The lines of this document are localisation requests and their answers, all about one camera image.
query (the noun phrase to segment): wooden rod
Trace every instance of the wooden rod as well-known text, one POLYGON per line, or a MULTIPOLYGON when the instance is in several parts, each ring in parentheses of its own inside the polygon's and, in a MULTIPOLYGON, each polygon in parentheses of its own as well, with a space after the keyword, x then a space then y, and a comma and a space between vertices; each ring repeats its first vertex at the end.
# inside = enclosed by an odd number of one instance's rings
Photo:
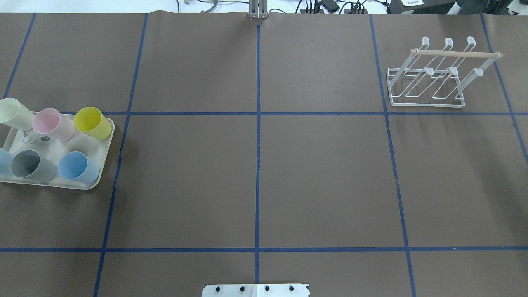
POLYGON ((457 52, 457 51, 435 51, 435 50, 419 50, 412 49, 411 54, 420 55, 439 55, 441 57, 466 57, 466 58, 485 58, 485 59, 498 59, 502 58, 504 54, 499 52, 494 53, 479 53, 479 52, 457 52))

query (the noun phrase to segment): blue cup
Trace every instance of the blue cup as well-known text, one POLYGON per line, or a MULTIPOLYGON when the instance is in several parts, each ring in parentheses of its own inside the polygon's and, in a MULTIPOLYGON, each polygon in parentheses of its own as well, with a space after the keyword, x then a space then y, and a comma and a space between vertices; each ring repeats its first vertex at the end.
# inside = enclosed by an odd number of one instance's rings
POLYGON ((93 183, 99 178, 99 167, 81 152, 68 153, 57 169, 62 178, 71 181, 93 183))
POLYGON ((11 162, 13 161, 12 154, 9 154, 5 149, 0 148, 0 174, 11 175, 11 162))

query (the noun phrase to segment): white tray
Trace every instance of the white tray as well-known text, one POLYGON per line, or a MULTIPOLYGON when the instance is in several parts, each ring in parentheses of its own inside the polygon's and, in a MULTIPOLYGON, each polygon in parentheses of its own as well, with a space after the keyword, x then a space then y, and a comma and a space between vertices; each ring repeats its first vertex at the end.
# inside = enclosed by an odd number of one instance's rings
MULTIPOLYGON (((72 123, 74 115, 64 115, 66 119, 72 123)), ((59 161, 69 152, 82 152, 89 159, 95 162, 99 167, 99 177, 93 183, 81 183, 63 179, 57 173, 57 175, 48 182, 37 182, 27 179, 18 178, 14 175, 1 175, 0 182, 8 183, 19 183, 19 184, 31 184, 31 185, 43 185, 46 187, 56 188, 68 188, 77 190, 90 190, 93 189, 101 180, 101 174, 105 167, 106 157, 108 150, 110 149, 110 143, 114 137, 114 131, 116 125, 114 121, 106 118, 110 121, 112 126, 112 133, 110 137, 105 140, 97 140, 90 137, 83 132, 75 130, 73 137, 68 141, 60 141, 49 138, 48 136, 38 134, 34 130, 27 132, 11 128, 9 135, 4 144, 4 149, 10 152, 12 155, 16 155, 21 151, 35 150, 40 153, 44 158, 50 160, 53 164, 58 165, 59 161)))

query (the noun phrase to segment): sticker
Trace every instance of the sticker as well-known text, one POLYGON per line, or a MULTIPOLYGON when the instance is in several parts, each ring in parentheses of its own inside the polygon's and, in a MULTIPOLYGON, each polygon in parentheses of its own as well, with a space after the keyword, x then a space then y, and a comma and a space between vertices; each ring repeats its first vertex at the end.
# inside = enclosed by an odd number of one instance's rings
POLYGON ((422 5, 423 0, 401 0, 404 6, 417 6, 422 5))

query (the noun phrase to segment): tray of cups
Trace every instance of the tray of cups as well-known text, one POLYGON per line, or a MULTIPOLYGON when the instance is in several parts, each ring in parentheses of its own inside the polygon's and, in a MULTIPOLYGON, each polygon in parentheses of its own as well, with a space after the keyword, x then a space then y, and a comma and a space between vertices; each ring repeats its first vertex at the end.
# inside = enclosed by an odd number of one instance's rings
POLYGON ((101 180, 116 129, 95 107, 36 113, 15 98, 0 100, 0 123, 11 127, 0 148, 0 182, 78 190, 101 180))

